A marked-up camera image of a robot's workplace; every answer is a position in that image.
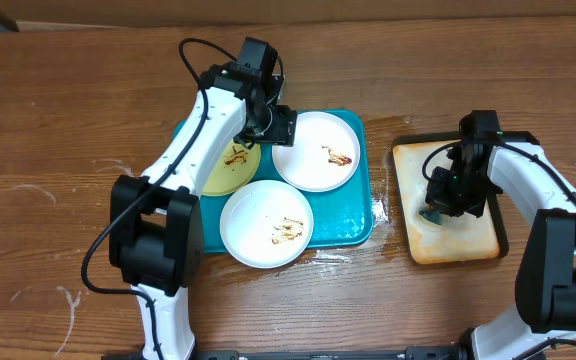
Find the green yellow sponge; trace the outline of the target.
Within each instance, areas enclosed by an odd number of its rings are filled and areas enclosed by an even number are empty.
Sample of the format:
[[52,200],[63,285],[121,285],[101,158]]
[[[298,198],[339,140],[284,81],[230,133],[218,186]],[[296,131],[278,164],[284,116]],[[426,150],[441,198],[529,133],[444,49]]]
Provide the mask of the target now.
[[419,211],[419,215],[432,224],[442,225],[441,213],[433,208],[423,208]]

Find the white plate with brown sauce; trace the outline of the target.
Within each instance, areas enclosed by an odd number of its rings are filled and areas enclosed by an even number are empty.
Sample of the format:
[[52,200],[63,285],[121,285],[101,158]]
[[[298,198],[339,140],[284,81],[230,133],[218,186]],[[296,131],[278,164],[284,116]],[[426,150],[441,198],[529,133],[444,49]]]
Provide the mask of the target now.
[[273,146],[272,160],[288,184],[307,192],[344,185],[361,159],[358,136],[341,117],[322,111],[297,116],[293,145]]

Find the white plate with crumbs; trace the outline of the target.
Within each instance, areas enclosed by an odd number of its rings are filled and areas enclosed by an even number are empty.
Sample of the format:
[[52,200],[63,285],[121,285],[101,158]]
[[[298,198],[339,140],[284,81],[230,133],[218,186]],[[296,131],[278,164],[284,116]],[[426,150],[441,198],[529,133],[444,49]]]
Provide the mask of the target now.
[[308,246],[314,215],[305,196],[276,180],[249,183],[226,202],[220,235],[239,262],[271,269],[294,261]]

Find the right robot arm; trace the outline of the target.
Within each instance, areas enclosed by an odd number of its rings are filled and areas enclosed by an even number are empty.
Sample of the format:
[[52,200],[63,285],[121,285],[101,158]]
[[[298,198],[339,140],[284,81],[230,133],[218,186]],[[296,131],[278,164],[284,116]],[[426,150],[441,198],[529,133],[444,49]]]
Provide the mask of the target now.
[[490,194],[505,193],[531,225],[514,303],[463,336],[466,358],[538,359],[576,347],[576,189],[527,132],[465,135],[443,149],[450,167],[423,174],[433,210],[481,216]]

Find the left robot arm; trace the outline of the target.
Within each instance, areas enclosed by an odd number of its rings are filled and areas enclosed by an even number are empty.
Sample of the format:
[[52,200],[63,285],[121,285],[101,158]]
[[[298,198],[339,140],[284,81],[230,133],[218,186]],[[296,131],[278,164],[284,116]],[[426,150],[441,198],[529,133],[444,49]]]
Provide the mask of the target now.
[[281,65],[213,65],[197,76],[197,100],[183,128],[141,176],[120,176],[111,191],[109,261],[138,299],[143,359],[189,359],[195,337],[187,289],[204,250],[200,196],[231,141],[290,146],[297,113],[277,99]]

